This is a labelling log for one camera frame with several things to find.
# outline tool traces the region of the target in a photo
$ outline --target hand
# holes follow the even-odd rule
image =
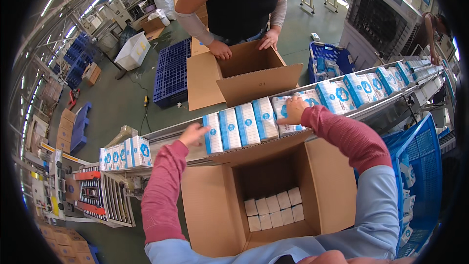
[[[231,50],[228,45],[221,41],[213,40],[210,45],[207,45],[210,52],[218,59],[228,60],[232,56]]]
[[[432,65],[439,66],[439,58],[435,49],[430,49],[430,60]]]
[[[199,142],[199,139],[208,131],[210,131],[210,126],[201,126],[197,122],[193,123],[182,133],[179,141],[186,145],[186,147],[189,145],[200,146],[202,143]]]
[[[301,124],[301,116],[305,108],[308,108],[309,104],[301,97],[293,96],[287,99],[287,118],[277,119],[279,125],[299,125]]]
[[[278,35],[280,35],[280,31],[271,27],[271,29],[266,32],[264,37],[262,37],[259,50],[267,49],[273,46],[274,50],[277,51]]]

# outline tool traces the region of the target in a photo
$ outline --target worker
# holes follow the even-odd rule
[[[383,140],[364,123],[334,115],[322,105],[309,107],[301,97],[287,100],[287,114],[286,119],[277,122],[312,127],[318,137],[348,156],[350,166],[358,170],[355,226],[315,237],[283,239],[236,256],[210,258],[197,254],[181,233],[176,207],[187,146],[199,144],[199,138],[210,130],[196,123],[188,126],[173,144],[160,149],[144,191],[145,253],[153,264],[272,264],[283,256],[301,264],[391,263],[396,256],[400,231],[398,189]],[[411,261],[399,259],[396,263]]]
[[[195,11],[207,4],[207,31]],[[178,0],[176,16],[179,24],[208,47],[218,59],[232,56],[229,46],[261,39],[258,49],[271,46],[277,50],[287,0]],[[267,21],[270,16],[270,29]]]
[[[451,30],[449,29],[448,21],[446,20],[445,16],[441,14],[433,15],[430,12],[424,12],[422,14],[423,21],[415,35],[412,44],[410,44],[409,52],[412,53],[415,47],[417,47],[414,54],[419,54],[423,48],[427,47],[430,44],[430,59],[431,64],[438,66],[439,59],[438,55],[435,50],[435,43],[433,41],[433,35],[435,35],[435,31],[438,33],[443,33],[448,37],[451,36]]]

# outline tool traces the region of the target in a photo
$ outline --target red sleeve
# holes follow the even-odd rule
[[[314,105],[304,110],[301,124],[312,127],[318,137],[338,147],[359,174],[377,165],[392,167],[386,144],[363,122],[332,114],[322,105]]]
[[[156,155],[141,204],[145,244],[186,239],[181,232],[176,202],[188,152],[187,147],[176,140],[172,145],[163,146]]]

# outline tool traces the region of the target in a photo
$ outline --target white plastic bin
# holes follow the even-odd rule
[[[131,71],[142,65],[148,50],[149,42],[145,37],[145,32],[138,33],[127,40],[117,55],[115,62],[126,71]]]

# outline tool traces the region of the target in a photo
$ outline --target electrical cable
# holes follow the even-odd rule
[[[148,89],[147,89],[147,88],[142,87],[142,85],[141,85],[139,82],[134,81],[130,75],[127,75],[127,76],[129,77],[129,79],[130,79],[130,81],[131,81],[132,83],[137,84],[142,90],[145,90],[146,96],[148,96]],[[144,115],[144,118],[142,119],[142,124],[140,125],[140,131],[139,131],[140,134],[141,134],[141,132],[142,132],[142,127],[143,127],[143,125],[144,125],[144,120],[145,120],[145,119],[147,120],[147,126],[148,126],[148,129],[149,129],[149,132],[152,132],[152,130],[151,130],[150,126],[149,126],[148,117],[147,117],[147,112],[148,112],[148,104],[147,104],[147,106],[145,107],[145,115]]]

